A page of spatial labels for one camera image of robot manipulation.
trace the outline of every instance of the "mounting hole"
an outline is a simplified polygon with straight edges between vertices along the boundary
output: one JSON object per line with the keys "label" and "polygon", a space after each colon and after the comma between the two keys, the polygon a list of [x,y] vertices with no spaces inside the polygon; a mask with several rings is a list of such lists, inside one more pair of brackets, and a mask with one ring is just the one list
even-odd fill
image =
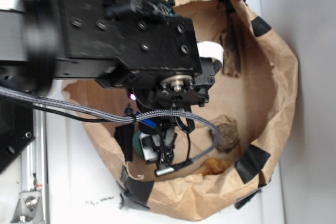
{"label": "mounting hole", "polygon": [[8,151],[8,153],[10,153],[10,154],[12,154],[12,155],[14,155],[14,154],[15,154],[15,150],[14,150],[14,148],[13,148],[13,147],[11,147],[10,145],[9,145],[9,146],[7,146],[6,150]]}
{"label": "mounting hole", "polygon": [[31,138],[32,137],[32,133],[30,132],[30,131],[28,131],[27,133],[26,133],[26,138]]}

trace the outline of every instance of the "gray braided cable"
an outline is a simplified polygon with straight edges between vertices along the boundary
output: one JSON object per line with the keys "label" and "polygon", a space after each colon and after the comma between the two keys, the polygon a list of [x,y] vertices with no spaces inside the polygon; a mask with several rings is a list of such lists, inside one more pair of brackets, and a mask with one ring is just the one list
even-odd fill
{"label": "gray braided cable", "polygon": [[202,151],[195,157],[191,158],[192,162],[195,162],[196,160],[200,159],[202,156],[212,151],[217,146],[219,135],[220,135],[218,128],[214,124],[212,124],[208,120],[205,120],[204,118],[198,115],[195,115],[191,112],[177,111],[177,110],[156,110],[156,111],[145,112],[142,114],[137,114],[135,117],[118,116],[118,115],[113,115],[110,113],[103,112],[101,110],[89,108],[86,106],[77,105],[77,104],[59,101],[59,100],[54,100],[54,99],[46,98],[46,97],[38,97],[36,95],[23,93],[23,92],[19,92],[19,91],[4,88],[4,87],[0,87],[0,96],[8,98],[8,99],[17,100],[17,101],[37,103],[41,105],[46,105],[46,106],[81,112],[85,114],[90,114],[98,118],[106,119],[110,122],[134,123],[134,121],[138,122],[138,121],[142,121],[145,119],[156,118],[160,116],[175,116],[178,118],[187,118],[187,119],[191,119],[194,121],[198,121],[208,126],[211,130],[214,131],[214,141],[208,149]]}

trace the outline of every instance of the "black metal frame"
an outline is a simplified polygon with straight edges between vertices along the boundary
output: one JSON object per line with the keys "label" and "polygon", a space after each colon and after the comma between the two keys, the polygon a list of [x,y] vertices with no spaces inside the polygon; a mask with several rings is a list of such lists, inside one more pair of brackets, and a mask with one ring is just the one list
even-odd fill
{"label": "black metal frame", "polygon": [[0,174],[33,139],[33,110],[0,100]]}

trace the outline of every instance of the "purple light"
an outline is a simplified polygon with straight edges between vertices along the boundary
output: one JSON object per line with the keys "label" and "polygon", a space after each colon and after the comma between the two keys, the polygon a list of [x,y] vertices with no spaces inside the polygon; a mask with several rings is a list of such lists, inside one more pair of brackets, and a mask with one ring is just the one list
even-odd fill
{"label": "purple light", "polygon": [[134,94],[130,94],[130,98],[133,100],[133,101],[135,101],[137,98],[135,97],[135,95]]}

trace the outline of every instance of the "blue component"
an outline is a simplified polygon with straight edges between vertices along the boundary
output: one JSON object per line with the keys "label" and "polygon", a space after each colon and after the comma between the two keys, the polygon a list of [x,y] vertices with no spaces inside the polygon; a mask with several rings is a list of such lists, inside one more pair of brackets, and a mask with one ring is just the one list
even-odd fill
{"label": "blue component", "polygon": [[141,122],[144,123],[144,124],[146,124],[150,128],[154,129],[156,127],[156,123],[153,120],[151,120],[151,119],[141,120]]}

